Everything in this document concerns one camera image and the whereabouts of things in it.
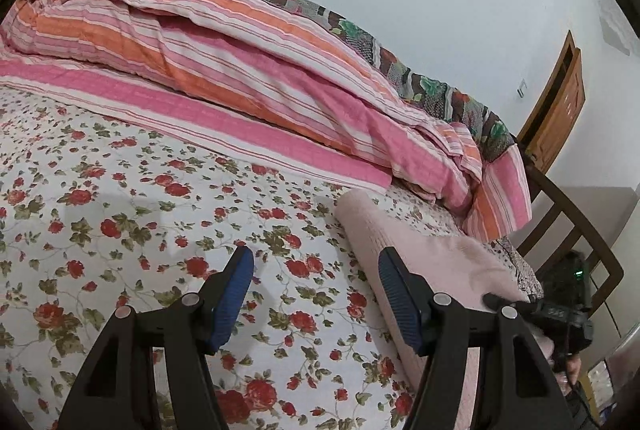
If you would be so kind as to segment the person's right hand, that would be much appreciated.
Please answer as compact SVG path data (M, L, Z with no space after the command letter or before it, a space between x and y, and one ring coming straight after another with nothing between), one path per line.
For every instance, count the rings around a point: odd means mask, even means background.
M571 355L565 362L564 372L556 372L555 380L564 396L567 396L576 387L582 370L582 359L579 354Z

